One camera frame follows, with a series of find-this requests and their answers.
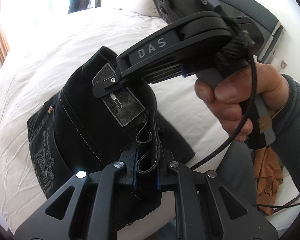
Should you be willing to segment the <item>person's right hand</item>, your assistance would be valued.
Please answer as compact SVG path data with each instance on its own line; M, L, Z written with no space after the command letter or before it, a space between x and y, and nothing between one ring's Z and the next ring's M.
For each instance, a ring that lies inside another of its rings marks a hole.
M285 78L270 64L256 64L257 94L261 94L268 110L274 114L288 101L289 87ZM243 114L240 103L251 94L251 69L246 67L230 75L215 88L197 80L194 85L198 98L203 100L222 128L232 135Z

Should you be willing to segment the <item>dark grey sleeve forearm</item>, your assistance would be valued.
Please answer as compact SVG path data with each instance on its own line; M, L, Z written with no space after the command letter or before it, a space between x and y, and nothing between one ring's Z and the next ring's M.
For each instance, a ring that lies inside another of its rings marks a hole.
M283 74L289 87L286 105L273 119L276 140L271 145L300 192L300 84Z

